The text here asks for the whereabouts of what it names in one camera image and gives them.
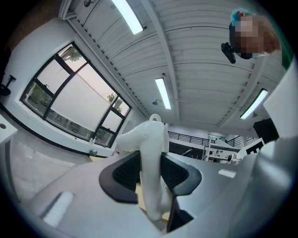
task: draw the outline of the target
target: black window frame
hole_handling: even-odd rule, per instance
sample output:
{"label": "black window frame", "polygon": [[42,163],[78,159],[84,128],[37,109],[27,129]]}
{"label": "black window frame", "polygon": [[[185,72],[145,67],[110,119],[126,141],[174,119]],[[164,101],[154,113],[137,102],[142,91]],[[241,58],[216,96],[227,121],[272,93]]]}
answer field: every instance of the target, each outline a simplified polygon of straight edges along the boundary
{"label": "black window frame", "polygon": [[[85,63],[80,67],[78,68],[76,71],[73,71],[66,63],[65,61],[58,55],[58,53],[65,49],[67,46],[69,45],[72,45],[79,53],[80,55],[85,59]],[[41,83],[39,80],[38,80],[38,76],[39,74],[53,61],[55,60],[67,73],[69,73],[69,76],[65,79],[65,81],[60,85],[60,87],[57,89],[57,91],[55,93],[52,93],[46,85],[44,85],[43,83]],[[51,107],[53,105],[53,103],[55,102],[56,98],[58,97],[58,95],[60,94],[60,92],[63,90],[63,88],[67,85],[67,83],[84,67],[86,66],[87,64],[89,64],[93,70],[95,70],[95,72],[102,78],[102,80],[115,92],[116,96],[115,98],[113,99],[113,101],[110,103],[110,106],[109,108],[106,110],[106,112],[104,113],[103,117],[101,118],[98,126],[96,127],[96,129],[94,131],[92,131],[91,135],[89,136],[89,138],[85,138],[83,136],[80,136],[78,134],[75,134],[75,133],[71,133],[70,131],[66,130],[65,128],[63,128],[62,126],[57,126],[56,124],[54,124],[53,122],[51,122],[47,117],[48,117],[48,114],[51,110]],[[30,86],[33,84],[33,83],[36,83],[46,94],[48,94],[52,100],[50,101],[50,103],[48,104],[47,106],[47,109],[45,111],[45,113],[42,115],[39,111],[37,110],[34,110],[32,107],[30,107],[26,102],[24,102],[24,98],[25,98],[25,95],[26,93],[28,92]],[[117,99],[120,98],[129,108],[127,110],[127,112],[125,113],[125,115],[122,115],[119,111],[117,111],[117,109],[113,108],[113,105],[114,103],[117,101]],[[97,145],[101,145],[103,147],[108,147],[108,148],[111,148],[127,115],[129,114],[130,112],[130,109],[131,109],[131,106],[123,99],[123,97],[109,84],[109,82],[107,82],[107,80],[104,78],[104,76],[94,67],[94,65],[91,63],[91,61],[83,54],[83,52],[78,48],[78,46],[74,43],[74,42],[71,42],[69,44],[67,44],[66,46],[64,46],[62,49],[60,49],[55,55],[53,55],[51,58],[49,58],[44,64],[43,66],[36,72],[36,74],[33,76],[33,78],[30,80],[30,82],[28,83],[28,85],[26,86],[24,92],[22,93],[21,97],[20,97],[20,101],[26,106],[28,107],[32,112],[34,112],[36,115],[38,115],[41,119],[43,119],[44,121],[48,122],[49,124],[51,124],[52,126],[58,128],[59,130],[67,133],[67,134],[70,134],[72,136],[74,136],[74,138],[80,138],[82,140],[85,140],[85,141],[89,141],[91,138],[95,138],[96,137],[96,134],[98,133],[98,131],[100,129],[108,132],[108,133],[111,133],[113,134],[113,138],[110,140],[110,142],[106,145],[104,143],[99,143],[97,141],[95,141],[95,144]],[[121,120],[121,123],[119,124],[116,132],[110,130],[109,128],[105,128],[102,126],[104,120],[106,119],[106,117],[108,116],[108,114],[110,113],[110,111],[114,112],[117,116],[119,116],[122,120]]]}

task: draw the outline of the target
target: black headset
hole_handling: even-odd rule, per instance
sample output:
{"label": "black headset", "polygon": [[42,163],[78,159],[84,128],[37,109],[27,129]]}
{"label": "black headset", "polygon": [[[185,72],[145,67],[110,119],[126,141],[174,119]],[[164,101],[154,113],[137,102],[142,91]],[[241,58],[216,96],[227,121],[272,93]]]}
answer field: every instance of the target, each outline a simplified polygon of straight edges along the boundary
{"label": "black headset", "polygon": [[236,58],[235,58],[234,53],[236,53],[242,59],[245,59],[245,60],[251,59],[252,53],[241,53],[240,48],[236,47],[235,27],[232,26],[232,23],[229,25],[229,32],[230,32],[230,37],[229,37],[230,44],[228,42],[221,44],[222,52],[225,54],[225,56],[228,58],[228,60],[232,64],[236,63]]}

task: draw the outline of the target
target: white ceiling panel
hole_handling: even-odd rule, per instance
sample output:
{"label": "white ceiling panel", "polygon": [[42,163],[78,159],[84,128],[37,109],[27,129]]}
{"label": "white ceiling panel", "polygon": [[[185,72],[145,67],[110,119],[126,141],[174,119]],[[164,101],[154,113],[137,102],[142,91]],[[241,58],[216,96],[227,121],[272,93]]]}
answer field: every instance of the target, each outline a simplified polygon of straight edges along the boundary
{"label": "white ceiling panel", "polygon": [[[216,129],[220,121],[229,116],[228,112],[236,108],[237,100],[254,80],[251,75],[258,68],[256,59],[245,60],[236,56],[236,63],[231,64],[221,51],[221,44],[229,41],[232,10],[243,7],[255,13],[262,12],[251,1],[149,0],[154,9],[152,13],[141,0],[128,0],[145,28],[136,35],[111,0],[95,0],[89,7],[84,7],[83,2],[75,0],[71,5],[77,13],[76,19],[123,78],[135,100],[149,114],[158,113],[165,122],[212,125]],[[166,42],[161,32],[157,33],[156,19],[153,24],[152,17],[157,17]],[[165,47],[169,48],[170,56],[165,55]],[[171,74],[169,62],[173,62],[174,67]],[[250,132],[254,122],[268,117],[264,107],[260,106],[256,110],[257,117],[240,119],[261,88],[268,90],[269,94],[273,92],[284,74],[281,62],[281,53],[267,56],[258,84],[243,109],[239,108],[228,120],[226,128]],[[173,97],[173,76],[178,103]],[[166,110],[161,101],[156,106],[152,104],[156,99],[161,100],[155,83],[155,79],[160,77],[165,80],[172,110]],[[177,105],[180,121],[176,114]]]}

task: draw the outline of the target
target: linear light fixture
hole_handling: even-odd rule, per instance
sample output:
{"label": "linear light fixture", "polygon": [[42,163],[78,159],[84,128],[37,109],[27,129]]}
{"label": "linear light fixture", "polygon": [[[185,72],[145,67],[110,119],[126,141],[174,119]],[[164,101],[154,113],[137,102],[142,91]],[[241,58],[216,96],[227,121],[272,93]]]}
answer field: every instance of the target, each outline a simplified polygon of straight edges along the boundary
{"label": "linear light fixture", "polygon": [[249,108],[246,109],[246,111],[240,116],[240,118],[245,120],[249,115],[251,115],[253,111],[261,104],[267,94],[268,91],[262,88],[257,97],[253,100],[252,104],[249,106]]}
{"label": "linear light fixture", "polygon": [[169,103],[169,97],[163,78],[158,78],[155,80],[155,82],[159,89],[160,95],[162,96],[164,106],[166,109],[171,109],[171,104]]}
{"label": "linear light fixture", "polygon": [[126,0],[112,1],[126,20],[128,26],[130,27],[134,35],[144,30],[140,21],[138,20],[134,11],[131,9],[130,5],[127,3]]}

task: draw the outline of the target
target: ceiling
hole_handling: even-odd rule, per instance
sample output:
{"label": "ceiling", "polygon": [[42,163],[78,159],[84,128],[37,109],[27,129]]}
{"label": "ceiling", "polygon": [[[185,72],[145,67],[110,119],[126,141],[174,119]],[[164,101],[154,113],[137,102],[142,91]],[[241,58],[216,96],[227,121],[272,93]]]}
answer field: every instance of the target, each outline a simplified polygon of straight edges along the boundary
{"label": "ceiling", "polygon": [[[261,13],[250,1],[128,0],[143,32],[133,35],[111,0],[85,7],[74,0],[70,24],[122,85],[140,110],[157,113],[175,125],[238,135],[255,135],[254,122],[269,115],[261,106],[256,118],[240,115],[261,88],[271,93],[284,74],[281,54],[241,59],[231,64],[220,45],[229,41],[232,10]],[[155,83],[165,79],[171,110]]]}

